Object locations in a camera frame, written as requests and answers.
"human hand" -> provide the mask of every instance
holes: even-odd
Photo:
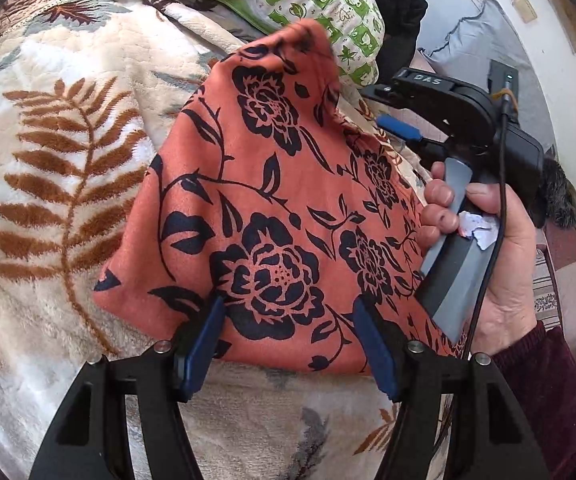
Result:
[[[421,213],[422,227],[417,232],[417,242],[423,252],[439,240],[440,234],[450,234],[459,225],[457,215],[446,209],[452,203],[454,192],[442,180],[445,171],[442,162],[434,163],[431,170],[434,180],[424,191],[428,205]],[[498,215],[498,184],[468,184],[466,197],[482,211]],[[519,197],[506,186],[506,234],[481,306],[472,353],[496,354],[537,325],[532,293],[535,253],[532,221]]]

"blue gripper pad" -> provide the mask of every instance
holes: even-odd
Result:
[[[395,399],[398,394],[395,361],[360,298],[353,303],[353,322],[377,387],[390,400]]]
[[[410,124],[406,124],[399,119],[395,119],[388,114],[381,114],[377,117],[377,126],[402,140],[421,140],[422,135],[419,130]]]
[[[188,353],[184,362],[184,381],[181,389],[187,399],[191,399],[202,389],[204,379],[208,373],[210,362],[217,347],[217,341],[222,333],[223,322],[226,318],[226,307],[223,299],[217,297],[212,310],[202,327],[193,349]]]

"finger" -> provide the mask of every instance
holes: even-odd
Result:
[[[448,207],[454,199],[454,191],[443,180],[435,179],[426,184],[424,197],[429,204]]]
[[[433,178],[439,178],[443,180],[445,174],[446,165],[442,162],[433,162],[433,166],[430,168],[430,175],[432,175]]]
[[[473,182],[466,186],[466,196],[482,211],[499,215],[501,205],[498,184]],[[506,237],[534,238],[532,220],[530,220],[524,204],[508,184],[506,184]]]
[[[422,225],[417,230],[417,243],[421,248],[421,252],[425,253],[430,247],[435,245],[439,237],[441,235],[441,231],[439,227],[431,226],[431,225]]]
[[[437,204],[428,204],[421,212],[421,225],[439,227],[444,234],[452,233],[459,225],[457,215]]]

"maroon sleeve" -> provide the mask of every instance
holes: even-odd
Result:
[[[541,321],[510,348],[493,356],[542,448],[552,478],[576,466],[576,363],[556,327]]]

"yellow wire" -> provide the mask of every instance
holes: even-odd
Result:
[[[510,88],[502,88],[499,92],[491,95],[493,99],[499,99],[502,95],[510,95],[510,100],[513,103],[514,111],[519,113],[519,103],[517,98],[514,96],[513,91]]]

